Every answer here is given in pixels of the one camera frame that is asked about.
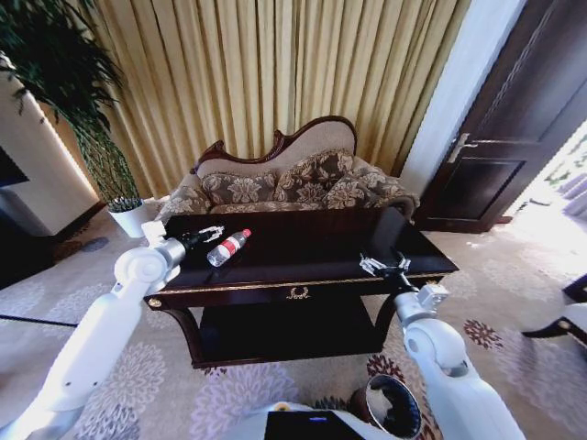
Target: water bottle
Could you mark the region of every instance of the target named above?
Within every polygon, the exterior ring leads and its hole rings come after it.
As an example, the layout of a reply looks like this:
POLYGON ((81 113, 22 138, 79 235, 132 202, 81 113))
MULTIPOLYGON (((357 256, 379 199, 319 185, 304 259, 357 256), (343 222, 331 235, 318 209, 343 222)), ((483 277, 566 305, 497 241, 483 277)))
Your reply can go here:
POLYGON ((242 232, 235 232, 232 236, 208 252, 208 261, 210 261, 212 266, 222 266, 227 259, 232 257, 240 248, 245 246, 245 242, 249 236, 250 231, 248 229, 245 229, 242 232))

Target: floral carpet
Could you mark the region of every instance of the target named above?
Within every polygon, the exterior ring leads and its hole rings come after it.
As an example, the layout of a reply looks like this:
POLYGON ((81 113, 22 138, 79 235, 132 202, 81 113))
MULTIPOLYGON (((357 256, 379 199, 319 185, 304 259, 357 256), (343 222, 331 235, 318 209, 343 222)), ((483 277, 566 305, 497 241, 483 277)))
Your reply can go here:
MULTIPOLYGON (((526 437, 586 438, 585 348, 568 336, 531 340, 520 334, 552 322, 567 301, 560 289, 584 273, 584 225, 531 207, 483 235, 427 236, 461 268, 443 282, 452 295, 440 317, 461 332, 475 367, 502 395, 526 437)), ((116 258, 140 244, 103 211, 65 244, 69 257, 0 291, 0 313, 77 323, 110 290, 116 258)), ((382 300, 365 299, 371 316, 382 300)), ((419 438, 441 438, 396 320, 382 353, 193 370, 177 324, 165 313, 144 310, 114 373, 66 438, 217 439, 249 412, 276 401, 344 409, 351 393, 378 373, 404 381, 420 401, 419 438)), ((0 321, 0 425, 32 401, 70 333, 0 321)))

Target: dark wooden table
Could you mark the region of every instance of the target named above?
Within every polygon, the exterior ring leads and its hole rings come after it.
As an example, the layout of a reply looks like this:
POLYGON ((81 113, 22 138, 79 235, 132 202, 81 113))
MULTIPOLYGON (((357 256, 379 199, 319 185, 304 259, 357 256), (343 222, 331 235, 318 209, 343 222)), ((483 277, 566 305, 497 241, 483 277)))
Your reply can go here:
POLYGON ((252 235, 220 268, 205 258, 218 240, 192 250, 145 299, 179 323, 196 369, 381 351, 394 286, 360 268, 361 252, 388 263, 391 248, 403 252, 416 286, 458 270, 394 208, 179 215, 168 237, 212 225, 252 235), (374 294, 389 294, 375 324, 360 299, 374 294), (189 307, 204 307, 199 327, 189 307))

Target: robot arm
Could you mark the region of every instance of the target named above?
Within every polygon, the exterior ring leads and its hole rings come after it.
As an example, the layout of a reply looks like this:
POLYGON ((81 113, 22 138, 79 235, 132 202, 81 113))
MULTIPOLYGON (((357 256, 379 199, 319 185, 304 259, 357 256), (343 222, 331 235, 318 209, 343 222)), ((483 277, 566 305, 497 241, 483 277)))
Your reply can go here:
POLYGON ((360 265, 371 275, 399 284, 395 306, 404 328, 404 346, 424 377, 426 397, 447 439, 524 439, 497 392, 479 376, 467 356, 465 342, 449 324, 436 319, 436 307, 448 296, 440 285, 421 290, 404 273, 409 260, 400 254, 396 267, 372 258, 360 265))
POLYGON ((185 252, 220 237, 213 226, 179 240, 163 239, 161 222, 143 226, 149 247, 136 247, 116 261, 116 285, 90 306, 55 359, 37 398, 0 439, 55 439, 69 431, 92 393, 105 381, 140 319, 140 302, 179 274, 185 252))

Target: table top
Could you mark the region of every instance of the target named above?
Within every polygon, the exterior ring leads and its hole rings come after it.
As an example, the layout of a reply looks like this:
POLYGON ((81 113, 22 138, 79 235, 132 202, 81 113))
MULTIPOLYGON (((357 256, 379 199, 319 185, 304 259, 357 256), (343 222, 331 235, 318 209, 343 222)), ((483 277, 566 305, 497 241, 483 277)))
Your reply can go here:
POLYGON ((180 275, 163 292, 252 282, 365 278, 370 275, 359 266, 360 253, 393 263, 391 248, 412 260, 409 274, 458 270, 394 208, 176 215, 166 226, 167 237, 209 226, 224 226, 223 237, 245 228, 252 234, 244 248, 220 268, 206 259, 220 240, 191 250, 180 275))

